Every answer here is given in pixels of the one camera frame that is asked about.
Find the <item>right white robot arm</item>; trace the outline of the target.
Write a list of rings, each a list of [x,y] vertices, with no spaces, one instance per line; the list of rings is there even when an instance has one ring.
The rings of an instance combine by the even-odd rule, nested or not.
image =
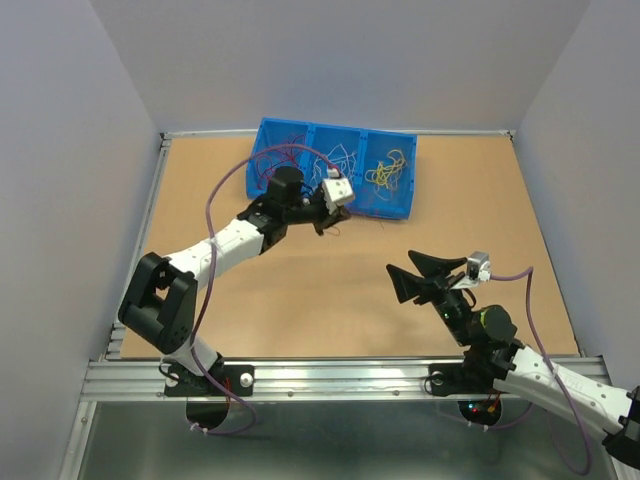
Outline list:
[[[639,466],[639,391],[606,385],[554,362],[542,344],[517,339],[517,327],[498,304],[477,307],[472,289],[498,280],[488,254],[443,259],[417,251],[408,256],[417,271],[389,264],[398,302],[430,304],[455,342],[459,364],[433,367],[423,381],[426,393],[513,394],[573,422],[584,438],[601,443],[617,461]]]

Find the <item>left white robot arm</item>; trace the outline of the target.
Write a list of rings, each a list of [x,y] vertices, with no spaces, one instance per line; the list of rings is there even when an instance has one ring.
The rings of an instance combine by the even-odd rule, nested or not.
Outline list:
[[[197,332],[213,282],[241,262],[266,253],[291,225],[310,224],[318,235],[349,219],[355,198],[349,180],[337,169],[307,194],[296,167],[276,169],[266,190],[226,227],[200,242],[161,256],[140,258],[118,310],[127,328],[161,352],[160,373],[167,389],[183,386],[190,394],[225,395],[232,381],[219,352]]]

